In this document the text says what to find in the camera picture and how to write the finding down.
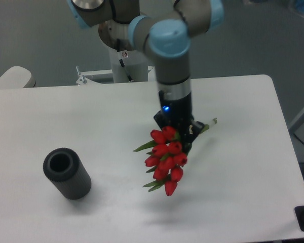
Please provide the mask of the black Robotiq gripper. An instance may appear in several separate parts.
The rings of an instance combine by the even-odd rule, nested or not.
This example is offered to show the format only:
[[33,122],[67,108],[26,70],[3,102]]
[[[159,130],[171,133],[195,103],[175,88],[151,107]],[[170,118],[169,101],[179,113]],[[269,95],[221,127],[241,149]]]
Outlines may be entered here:
[[204,128],[204,124],[195,121],[192,115],[192,95],[189,93],[177,100],[167,100],[163,91],[159,91],[160,110],[154,115],[154,120],[162,129],[171,126],[179,131],[182,151],[188,152],[194,140]]

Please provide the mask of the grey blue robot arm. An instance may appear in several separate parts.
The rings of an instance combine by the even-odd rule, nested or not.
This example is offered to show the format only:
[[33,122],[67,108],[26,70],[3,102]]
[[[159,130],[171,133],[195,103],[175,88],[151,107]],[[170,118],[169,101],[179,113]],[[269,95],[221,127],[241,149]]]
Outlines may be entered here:
[[81,27],[110,22],[119,47],[132,47],[152,61],[161,107],[154,119],[160,128],[174,127],[189,152],[206,127],[192,114],[191,39],[223,22],[222,2],[174,1],[173,10],[158,18],[142,15],[139,1],[68,1],[68,6]]

